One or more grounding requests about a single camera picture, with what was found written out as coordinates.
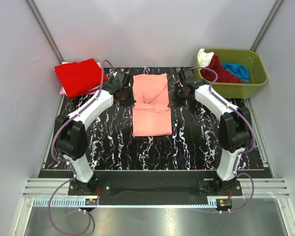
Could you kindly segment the salmon pink t-shirt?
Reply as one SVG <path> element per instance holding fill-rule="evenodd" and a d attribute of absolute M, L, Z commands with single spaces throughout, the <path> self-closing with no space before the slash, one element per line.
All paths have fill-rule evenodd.
<path fill-rule="evenodd" d="M 172 134 L 168 76 L 140 74 L 133 77 L 136 101 L 133 111 L 133 136 L 163 136 Z"/>

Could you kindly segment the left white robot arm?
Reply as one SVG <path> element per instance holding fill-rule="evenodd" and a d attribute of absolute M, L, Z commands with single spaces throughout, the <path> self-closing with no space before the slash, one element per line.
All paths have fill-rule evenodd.
<path fill-rule="evenodd" d="M 115 102 L 130 107 L 135 103 L 129 82 L 111 85 L 105 83 L 84 105 L 67 116 L 55 119 L 54 138 L 51 154 L 61 154 L 61 162 L 66 162 L 73 171 L 73 178 L 83 193 L 90 195 L 96 190 L 96 177 L 86 157 L 89 143 L 87 129 L 93 121 Z"/>

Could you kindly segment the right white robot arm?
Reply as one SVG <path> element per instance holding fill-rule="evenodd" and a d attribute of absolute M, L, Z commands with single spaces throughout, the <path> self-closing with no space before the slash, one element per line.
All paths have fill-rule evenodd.
<path fill-rule="evenodd" d="M 202 103 L 219 120 L 218 141 L 222 147 L 216 176 L 205 186 L 200 186 L 199 191 L 224 195 L 235 185 L 239 160 L 253 138 L 250 111 L 230 103 L 211 85 L 200 82 L 195 86 L 176 83 L 169 107 L 183 106 L 189 98 Z"/>

